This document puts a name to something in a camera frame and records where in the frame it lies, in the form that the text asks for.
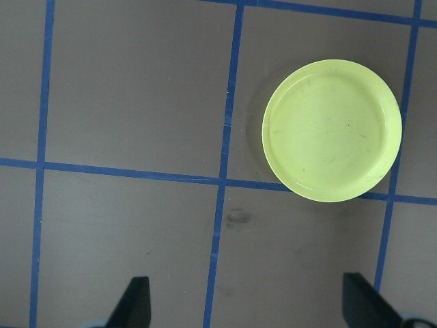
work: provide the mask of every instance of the smudge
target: smudge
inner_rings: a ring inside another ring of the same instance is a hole
[[[248,223],[252,218],[248,212],[244,212],[241,208],[233,208],[226,216],[228,223]]]

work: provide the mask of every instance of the dark stain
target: dark stain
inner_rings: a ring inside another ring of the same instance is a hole
[[[248,214],[248,212],[243,211],[241,208],[233,208],[228,212],[226,221],[227,227],[230,227],[233,223],[249,223],[252,221],[252,216]]]
[[[257,181],[265,180],[267,177],[277,180],[277,177],[271,170],[266,155],[262,147],[262,121],[266,112],[266,106],[273,92],[278,85],[292,72],[299,67],[310,63],[312,58],[292,59],[285,62],[283,65],[275,66],[274,69],[269,68],[266,76],[261,83],[255,86],[253,93],[249,96],[248,102],[245,104],[245,144],[244,155],[247,158],[247,168],[249,172],[258,171],[255,173]]]

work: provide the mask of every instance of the blue tape line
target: blue tape line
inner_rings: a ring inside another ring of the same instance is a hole
[[[55,14],[55,0],[47,0],[45,30],[44,30],[44,52],[42,55],[40,123],[38,128],[37,162],[39,168],[37,168],[36,170],[35,212],[33,218],[33,247],[32,247],[32,269],[31,269],[31,287],[30,287],[31,291],[30,291],[29,328],[36,328],[37,313],[38,313],[38,282],[39,282],[39,272],[40,272],[42,198],[43,198],[43,190],[44,190],[44,160],[46,156],[48,89],[49,89],[49,81],[50,81],[54,14]]]
[[[38,313],[38,283],[40,274],[42,194],[44,190],[44,169],[36,170],[35,212],[33,217],[32,269],[30,283],[29,327],[36,328]]]
[[[358,196],[357,198],[361,198],[362,200],[382,200],[385,202],[388,198],[388,195],[386,193],[367,192]]]
[[[330,8],[323,7],[319,5],[304,5],[301,3],[289,3],[274,0],[202,0],[207,2],[215,3],[229,3],[229,4],[240,4],[247,5],[251,7],[261,7],[261,8],[271,8],[278,10],[292,10],[295,12],[306,12],[309,14],[321,14],[328,16],[337,16],[344,18],[356,18],[363,19],[366,21],[378,21],[384,23],[395,23],[403,25],[411,25],[413,18],[388,15],[388,14],[377,14],[374,12],[362,12],[359,10],[348,10],[340,8]]]
[[[46,25],[44,32],[44,52],[42,56],[42,76],[40,95],[40,125],[38,130],[38,162],[43,163],[46,158],[46,128],[48,113],[48,89],[50,84],[51,52],[53,39],[53,15],[55,0],[47,0]]]
[[[419,32],[419,18],[421,13],[422,0],[415,0],[414,2],[414,22],[411,26],[410,41],[408,45],[408,56],[405,69],[404,77],[404,90],[402,92],[402,104],[401,104],[401,118],[402,118],[402,140],[399,152],[395,159],[395,163],[391,168],[390,186],[389,186],[389,196],[387,198],[387,205],[384,216],[384,225],[382,228],[382,236],[380,243],[380,250],[378,254],[378,263],[376,265],[376,274],[374,287],[376,290],[380,290],[382,274],[384,272],[384,263],[387,252],[387,245],[389,243],[389,234],[391,219],[393,216],[393,202],[395,201],[397,177],[399,175],[399,166],[401,161],[402,146],[404,143],[404,131],[406,125],[406,118],[408,113],[408,103],[410,101],[410,89],[412,82],[412,73],[414,68],[414,56],[416,54],[417,47],[417,35]]]
[[[272,182],[259,182],[259,181],[227,179],[226,185],[228,187],[237,187],[237,188],[263,189],[263,190],[292,192],[284,184],[272,183]]]
[[[420,27],[429,27],[431,29],[437,29],[437,21],[428,20],[428,19],[421,19],[421,20],[419,20],[419,26]]]
[[[231,59],[229,63],[225,121],[223,125],[223,140],[220,158],[220,174],[216,200],[216,213],[214,218],[214,231],[211,242],[210,268],[208,272],[208,284],[206,287],[205,311],[203,314],[203,328],[209,328],[211,324],[212,302],[214,299],[214,287],[217,272],[217,260],[219,257],[221,221],[223,216],[223,206],[225,202],[227,164],[229,160],[232,113],[234,110],[235,84],[237,79],[238,56],[240,54],[243,12],[244,7],[242,5],[237,5],[234,21],[234,34],[232,36]]]
[[[46,162],[45,169],[53,171],[80,172],[88,174],[102,174],[105,176],[124,176],[128,178],[142,178],[152,180],[177,181],[199,183],[203,185],[218,185],[218,178],[207,176],[188,176],[184,174],[170,174],[149,171],[137,171],[133,169],[115,169],[112,167],[88,166],[77,164],[53,163]]]
[[[420,205],[437,205],[437,198],[396,195],[395,202]]]
[[[21,167],[23,169],[36,169],[39,165],[33,161],[24,161],[21,159],[4,159],[0,158],[1,166]]]

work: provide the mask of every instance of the floor tile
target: floor tile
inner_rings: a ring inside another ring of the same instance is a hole
[[[228,188],[212,327],[345,327],[342,274],[373,282],[384,209]]]
[[[378,14],[412,16],[414,0],[282,0],[283,2],[321,5],[324,7],[360,10]]]
[[[261,125],[276,87],[321,59],[348,59],[379,74],[400,103],[410,28],[285,10],[246,8],[228,176],[278,182],[265,160]],[[376,191],[386,192],[387,180]]]
[[[217,188],[47,172],[38,326],[108,317],[150,277],[151,327],[200,327]]]
[[[0,167],[0,325],[27,327],[35,172]]]
[[[437,322],[437,207],[395,204],[381,293],[400,312]]]
[[[57,3],[48,161],[218,176],[235,6]]]
[[[437,197],[437,29],[420,29],[397,193]]]
[[[0,2],[0,157],[36,159],[45,1]]]
[[[437,21],[437,1],[423,0],[421,18]]]

